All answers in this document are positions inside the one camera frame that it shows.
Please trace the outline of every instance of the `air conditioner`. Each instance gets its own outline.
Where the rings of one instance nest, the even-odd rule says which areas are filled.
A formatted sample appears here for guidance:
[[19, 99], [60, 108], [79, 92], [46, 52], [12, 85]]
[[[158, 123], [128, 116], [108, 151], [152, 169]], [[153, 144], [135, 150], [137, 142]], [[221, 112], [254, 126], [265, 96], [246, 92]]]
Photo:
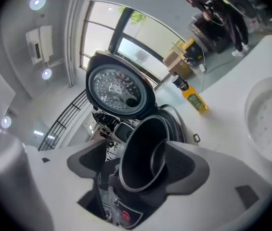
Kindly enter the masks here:
[[41, 26], [26, 33], [29, 52], [33, 65], [44, 61], [47, 63], [53, 55], [52, 26]]

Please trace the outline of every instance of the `shoe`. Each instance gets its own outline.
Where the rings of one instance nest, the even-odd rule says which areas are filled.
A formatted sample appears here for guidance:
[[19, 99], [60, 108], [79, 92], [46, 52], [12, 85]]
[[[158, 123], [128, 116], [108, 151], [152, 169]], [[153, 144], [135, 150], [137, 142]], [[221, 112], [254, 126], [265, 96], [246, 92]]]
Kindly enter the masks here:
[[248, 46], [248, 45], [242, 43], [242, 46], [243, 46], [243, 49], [244, 49], [245, 51], [249, 51], [249, 46]]
[[237, 57], [237, 56], [243, 57], [244, 53], [242, 51], [235, 50], [235, 51], [232, 52], [232, 55], [235, 56], [235, 57]]

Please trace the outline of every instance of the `bottle cap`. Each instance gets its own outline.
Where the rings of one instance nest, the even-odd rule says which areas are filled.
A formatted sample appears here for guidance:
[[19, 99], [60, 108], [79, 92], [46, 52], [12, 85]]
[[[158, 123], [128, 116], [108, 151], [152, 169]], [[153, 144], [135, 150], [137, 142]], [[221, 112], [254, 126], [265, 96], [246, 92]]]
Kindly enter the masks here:
[[189, 86], [185, 80], [183, 80], [179, 75], [175, 75], [172, 79], [172, 83], [176, 85], [181, 90], [188, 90]]

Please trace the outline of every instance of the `yellow bottle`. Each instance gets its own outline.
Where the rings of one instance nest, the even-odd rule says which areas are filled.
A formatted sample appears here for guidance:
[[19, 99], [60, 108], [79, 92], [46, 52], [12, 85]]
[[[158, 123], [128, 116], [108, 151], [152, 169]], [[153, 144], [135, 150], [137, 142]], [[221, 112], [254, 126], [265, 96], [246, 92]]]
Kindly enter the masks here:
[[198, 92], [187, 84], [180, 76], [176, 75], [172, 79], [172, 83], [176, 85], [183, 94], [183, 97], [200, 113], [208, 111], [208, 106], [202, 100]]

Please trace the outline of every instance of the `green label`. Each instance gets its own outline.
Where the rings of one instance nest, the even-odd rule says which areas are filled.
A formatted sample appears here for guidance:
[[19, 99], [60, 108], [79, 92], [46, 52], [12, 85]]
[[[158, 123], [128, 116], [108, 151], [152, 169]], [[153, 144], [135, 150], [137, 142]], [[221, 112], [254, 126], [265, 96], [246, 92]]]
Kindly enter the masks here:
[[203, 108], [203, 103], [200, 101], [200, 99], [195, 94], [191, 94], [188, 97], [189, 102], [195, 107], [197, 110], [201, 110]]

